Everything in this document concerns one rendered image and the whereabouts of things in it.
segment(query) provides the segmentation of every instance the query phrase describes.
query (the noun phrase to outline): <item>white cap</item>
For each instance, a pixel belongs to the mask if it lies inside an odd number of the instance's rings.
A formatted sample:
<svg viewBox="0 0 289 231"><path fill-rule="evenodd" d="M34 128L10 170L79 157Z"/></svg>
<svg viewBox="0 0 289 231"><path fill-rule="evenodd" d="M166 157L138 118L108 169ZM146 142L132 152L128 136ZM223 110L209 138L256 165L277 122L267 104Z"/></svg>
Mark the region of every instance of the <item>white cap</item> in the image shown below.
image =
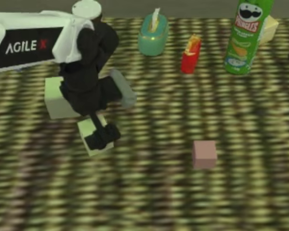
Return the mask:
<svg viewBox="0 0 289 231"><path fill-rule="evenodd" d="M102 6L95 0L80 0L72 7L75 16L93 20L101 15Z"/></svg>

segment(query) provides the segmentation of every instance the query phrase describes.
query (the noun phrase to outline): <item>red bottle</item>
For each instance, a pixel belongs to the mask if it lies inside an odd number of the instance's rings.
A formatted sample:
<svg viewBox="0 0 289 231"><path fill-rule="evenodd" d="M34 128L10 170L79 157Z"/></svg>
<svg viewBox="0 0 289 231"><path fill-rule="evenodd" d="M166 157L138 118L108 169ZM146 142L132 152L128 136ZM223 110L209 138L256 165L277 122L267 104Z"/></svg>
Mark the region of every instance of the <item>red bottle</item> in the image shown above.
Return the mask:
<svg viewBox="0 0 289 231"><path fill-rule="evenodd" d="M187 47L182 55L181 71L185 74L192 74L198 62L201 47L201 38L192 35L188 40Z"/></svg>

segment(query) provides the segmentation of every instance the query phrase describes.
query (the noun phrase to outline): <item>woven mat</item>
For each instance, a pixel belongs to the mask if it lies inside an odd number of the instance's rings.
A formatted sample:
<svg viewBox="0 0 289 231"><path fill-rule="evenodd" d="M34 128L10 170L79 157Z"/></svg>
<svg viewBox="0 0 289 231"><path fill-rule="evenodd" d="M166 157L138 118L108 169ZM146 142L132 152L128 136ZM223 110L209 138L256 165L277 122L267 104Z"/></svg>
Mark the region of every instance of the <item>woven mat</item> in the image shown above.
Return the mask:
<svg viewBox="0 0 289 231"><path fill-rule="evenodd" d="M137 50L141 19L107 19L121 37L105 67L138 93L105 112L122 138L90 158L76 122L50 120L52 64L0 73L0 231L289 231L289 19L251 74L223 69L229 20L171 19L166 50ZM180 73L192 33L203 45ZM192 169L192 140L216 140L218 165Z"/></svg>

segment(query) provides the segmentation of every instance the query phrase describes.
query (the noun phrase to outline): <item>pink block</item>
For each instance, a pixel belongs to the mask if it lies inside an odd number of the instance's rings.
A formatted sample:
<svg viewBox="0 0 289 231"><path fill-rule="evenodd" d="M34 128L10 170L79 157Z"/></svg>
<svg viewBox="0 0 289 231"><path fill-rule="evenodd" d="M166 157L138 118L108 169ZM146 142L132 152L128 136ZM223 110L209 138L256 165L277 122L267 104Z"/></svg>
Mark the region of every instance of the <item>pink block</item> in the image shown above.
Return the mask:
<svg viewBox="0 0 289 231"><path fill-rule="evenodd" d="M194 141L192 157L194 169L215 167L217 161L215 141Z"/></svg>

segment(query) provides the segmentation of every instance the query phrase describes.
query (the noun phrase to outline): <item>green tissue box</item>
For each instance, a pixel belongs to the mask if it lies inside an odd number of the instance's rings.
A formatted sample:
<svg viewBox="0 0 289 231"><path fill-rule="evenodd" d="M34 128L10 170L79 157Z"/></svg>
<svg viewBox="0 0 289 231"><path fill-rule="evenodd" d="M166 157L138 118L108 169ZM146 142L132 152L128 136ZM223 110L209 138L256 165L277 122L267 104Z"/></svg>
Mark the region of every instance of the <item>green tissue box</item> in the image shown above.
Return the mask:
<svg viewBox="0 0 289 231"><path fill-rule="evenodd" d="M138 34L138 49L147 56L157 56L163 53L169 32L168 20L165 16L158 15L158 24L151 30L152 14L148 15Z"/></svg>

